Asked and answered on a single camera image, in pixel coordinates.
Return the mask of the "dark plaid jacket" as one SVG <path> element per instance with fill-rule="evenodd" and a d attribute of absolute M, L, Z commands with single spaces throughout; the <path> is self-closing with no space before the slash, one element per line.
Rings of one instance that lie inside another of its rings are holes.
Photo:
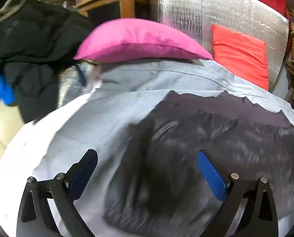
<path fill-rule="evenodd" d="M 246 97 L 169 92 L 137 124 L 105 195 L 104 220 L 142 236 L 200 236 L 228 185 L 204 156 L 243 180 L 265 177 L 276 211 L 294 211 L 294 126 Z"/>

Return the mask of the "black clothing pile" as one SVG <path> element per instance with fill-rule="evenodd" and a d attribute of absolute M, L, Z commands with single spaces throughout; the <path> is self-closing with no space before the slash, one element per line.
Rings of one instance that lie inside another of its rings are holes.
<path fill-rule="evenodd" d="M 25 123 L 57 109 L 59 73 L 93 29 L 78 12 L 39 0 L 0 22 L 0 67 Z"/>

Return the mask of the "blue cloth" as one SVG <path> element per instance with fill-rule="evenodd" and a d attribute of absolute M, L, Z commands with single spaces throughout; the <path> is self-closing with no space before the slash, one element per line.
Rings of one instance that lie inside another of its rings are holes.
<path fill-rule="evenodd" d="M 3 72 L 0 72 L 0 99 L 4 105 L 10 105 L 15 101 L 14 91 Z"/>

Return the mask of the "clear plastic bag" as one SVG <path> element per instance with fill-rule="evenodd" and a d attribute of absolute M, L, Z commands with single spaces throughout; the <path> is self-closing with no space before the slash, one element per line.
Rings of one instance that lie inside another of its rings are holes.
<path fill-rule="evenodd" d="M 102 86 L 101 66 L 81 61 L 60 74 L 58 107 L 62 107 L 77 97 L 94 93 Z"/>

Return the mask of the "grey bed sheet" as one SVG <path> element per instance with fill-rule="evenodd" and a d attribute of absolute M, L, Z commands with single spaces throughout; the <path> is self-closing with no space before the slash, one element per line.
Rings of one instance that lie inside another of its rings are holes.
<path fill-rule="evenodd" d="M 0 160 L 0 225 L 16 235 L 26 180 L 55 177 L 85 152 L 98 152 L 98 167 L 75 206 L 96 236 L 120 236 L 102 220 L 103 198 L 130 137 L 129 125 L 143 119 L 171 90 L 217 96 L 229 91 L 271 112 L 282 111 L 294 126 L 290 104 L 243 80 L 212 60 L 137 60 L 103 66 L 102 86 L 25 124 Z"/>

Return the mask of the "red-orange pillow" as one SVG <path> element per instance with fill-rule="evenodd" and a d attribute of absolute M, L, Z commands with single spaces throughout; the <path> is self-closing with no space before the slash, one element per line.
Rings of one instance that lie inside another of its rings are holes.
<path fill-rule="evenodd" d="M 213 58 L 232 74 L 269 90 L 266 42 L 212 25 Z"/>

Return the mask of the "magenta pillow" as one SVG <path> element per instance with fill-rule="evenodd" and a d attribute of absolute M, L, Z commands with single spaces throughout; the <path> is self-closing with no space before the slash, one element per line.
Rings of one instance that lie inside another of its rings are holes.
<path fill-rule="evenodd" d="M 143 58 L 213 59 L 183 32 L 137 18 L 115 19 L 99 25 L 81 43 L 74 57 L 102 63 Z"/>

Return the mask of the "silver foil insulation mat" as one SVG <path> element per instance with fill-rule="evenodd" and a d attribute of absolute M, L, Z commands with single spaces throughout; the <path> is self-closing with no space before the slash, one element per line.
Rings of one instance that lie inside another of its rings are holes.
<path fill-rule="evenodd" d="M 210 53 L 211 25 L 251 35 L 267 44 L 270 89 L 279 76 L 288 41 L 289 21 L 258 0 L 150 0 L 150 18 L 178 29 Z"/>

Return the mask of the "wooden cabinet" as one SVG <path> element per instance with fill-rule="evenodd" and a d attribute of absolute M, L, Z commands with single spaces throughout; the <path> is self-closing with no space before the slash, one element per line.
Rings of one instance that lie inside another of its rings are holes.
<path fill-rule="evenodd" d="M 150 0 L 81 0 L 75 9 L 98 26 L 118 18 L 148 19 Z"/>

